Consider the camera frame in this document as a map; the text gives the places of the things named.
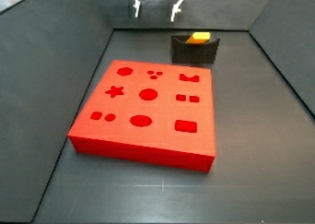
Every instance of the shape sorter board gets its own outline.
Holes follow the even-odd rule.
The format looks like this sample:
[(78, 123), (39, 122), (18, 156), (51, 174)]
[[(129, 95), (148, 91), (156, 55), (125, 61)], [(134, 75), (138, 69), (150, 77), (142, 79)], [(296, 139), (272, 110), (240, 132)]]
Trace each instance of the shape sorter board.
[(75, 152), (209, 171), (209, 69), (113, 61), (67, 133)]

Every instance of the small black box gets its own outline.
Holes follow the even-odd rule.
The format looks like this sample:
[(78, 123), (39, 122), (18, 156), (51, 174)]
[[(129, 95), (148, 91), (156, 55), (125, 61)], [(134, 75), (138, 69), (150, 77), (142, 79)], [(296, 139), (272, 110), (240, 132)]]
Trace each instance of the small black box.
[(220, 39), (188, 44), (189, 36), (170, 36), (172, 63), (213, 64)]

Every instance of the gray wall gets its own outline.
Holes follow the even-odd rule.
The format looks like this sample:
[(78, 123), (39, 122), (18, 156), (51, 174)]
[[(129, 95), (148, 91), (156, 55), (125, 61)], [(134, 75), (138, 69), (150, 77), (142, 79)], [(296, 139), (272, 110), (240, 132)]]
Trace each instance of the gray wall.
[(98, 0), (117, 29), (248, 30), (269, 0), (188, 0), (174, 23), (169, 22), (174, 0), (145, 0), (141, 18), (133, 18), (133, 0)]
[(315, 0), (272, 0), (249, 32), (315, 113)]
[(110, 33), (94, 0), (0, 16), (0, 221), (31, 220)]

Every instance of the star-shaped hole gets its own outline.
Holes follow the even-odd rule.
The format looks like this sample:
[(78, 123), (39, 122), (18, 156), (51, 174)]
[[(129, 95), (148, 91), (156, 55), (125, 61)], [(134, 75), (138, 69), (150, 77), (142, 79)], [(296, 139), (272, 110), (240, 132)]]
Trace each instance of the star-shaped hole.
[(106, 90), (103, 93), (110, 95), (110, 98), (114, 98), (117, 95), (123, 95), (122, 87), (117, 88), (117, 87), (111, 86), (110, 89)]

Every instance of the yellow block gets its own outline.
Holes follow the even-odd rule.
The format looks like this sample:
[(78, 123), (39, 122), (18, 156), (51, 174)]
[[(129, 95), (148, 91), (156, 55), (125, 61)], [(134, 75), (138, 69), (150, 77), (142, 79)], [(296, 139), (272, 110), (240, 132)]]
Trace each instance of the yellow block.
[(194, 32), (185, 43), (201, 44), (212, 37), (209, 32)]

